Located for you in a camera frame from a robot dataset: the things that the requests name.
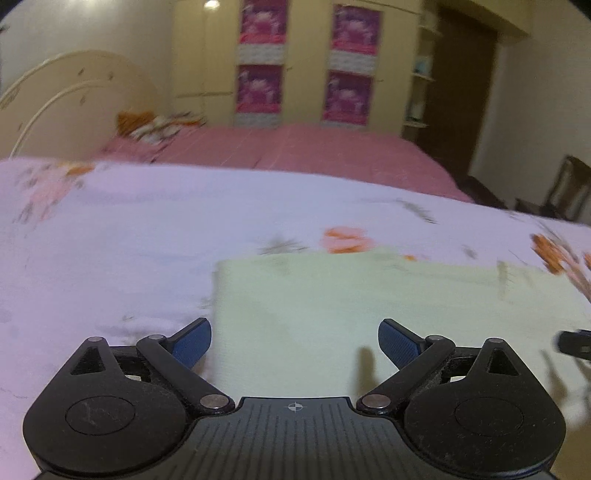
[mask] bed headboard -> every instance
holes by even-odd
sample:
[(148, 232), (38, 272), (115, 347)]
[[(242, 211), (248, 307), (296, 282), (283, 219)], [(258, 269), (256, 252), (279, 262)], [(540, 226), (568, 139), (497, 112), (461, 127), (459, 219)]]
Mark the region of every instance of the bed headboard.
[(116, 131), (120, 111), (159, 111), (156, 87), (125, 57), (77, 51), (47, 60), (0, 99), (0, 158), (88, 160)]

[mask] floral bedsheet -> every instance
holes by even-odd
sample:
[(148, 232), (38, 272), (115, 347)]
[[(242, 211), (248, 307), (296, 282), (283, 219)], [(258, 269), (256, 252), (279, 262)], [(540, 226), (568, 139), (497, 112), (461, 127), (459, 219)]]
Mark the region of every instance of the floral bedsheet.
[[(568, 275), (589, 311), (587, 226), (306, 174), (0, 162), (0, 478), (37, 473), (22, 418), (84, 338), (121, 345), (211, 316), (221, 260), (384, 246)], [(567, 388), (586, 392), (584, 375)]]

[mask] pink mattress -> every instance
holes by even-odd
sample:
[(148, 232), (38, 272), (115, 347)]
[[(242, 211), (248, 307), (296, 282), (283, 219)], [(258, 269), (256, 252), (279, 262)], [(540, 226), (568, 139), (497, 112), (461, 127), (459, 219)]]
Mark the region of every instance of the pink mattress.
[(117, 138), (103, 153), (127, 161), (322, 174), (472, 202), (443, 167), (395, 135), (308, 125), (185, 128), (157, 147)]

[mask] light green cloth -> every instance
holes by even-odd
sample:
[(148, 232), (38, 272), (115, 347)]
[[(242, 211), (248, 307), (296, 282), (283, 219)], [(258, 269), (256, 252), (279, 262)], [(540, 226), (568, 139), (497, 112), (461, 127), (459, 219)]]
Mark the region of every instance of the light green cloth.
[(395, 371), (378, 346), (393, 318), (420, 336), (459, 346), (501, 337), (548, 387), (548, 352), (563, 381), (580, 388), (573, 360), (554, 353), (558, 330), (589, 327), (565, 277), (413, 262), (391, 251), (285, 254), (220, 264), (213, 323), (217, 387), (242, 396), (353, 399)]

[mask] corner shelf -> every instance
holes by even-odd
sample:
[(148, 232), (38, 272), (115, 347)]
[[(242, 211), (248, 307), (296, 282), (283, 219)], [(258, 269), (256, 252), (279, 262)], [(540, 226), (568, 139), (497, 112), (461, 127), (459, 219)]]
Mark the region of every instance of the corner shelf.
[(422, 73), (413, 73), (413, 77), (415, 77), (416, 79), (425, 80), (426, 82), (434, 82), (435, 81), (434, 78), (429, 77), (427, 75), (423, 75)]
[(442, 36), (441, 32), (433, 27), (419, 25), (419, 28), (421, 29), (421, 33), (427, 37), (431, 37), (432, 39), (440, 38)]
[(414, 120), (405, 120), (402, 125), (404, 127), (410, 127), (410, 128), (427, 128), (428, 127), (427, 124), (424, 124), (422, 122), (416, 122)]

